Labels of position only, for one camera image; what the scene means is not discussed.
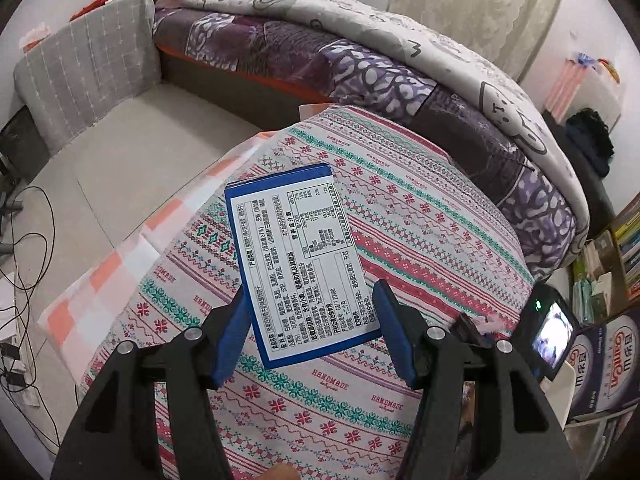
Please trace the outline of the person's hand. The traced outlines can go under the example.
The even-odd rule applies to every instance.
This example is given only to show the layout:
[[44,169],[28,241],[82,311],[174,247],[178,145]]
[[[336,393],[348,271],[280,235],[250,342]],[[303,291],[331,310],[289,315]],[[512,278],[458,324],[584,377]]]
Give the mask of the person's hand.
[[258,480],[300,480],[300,474],[292,465],[277,464],[261,474]]

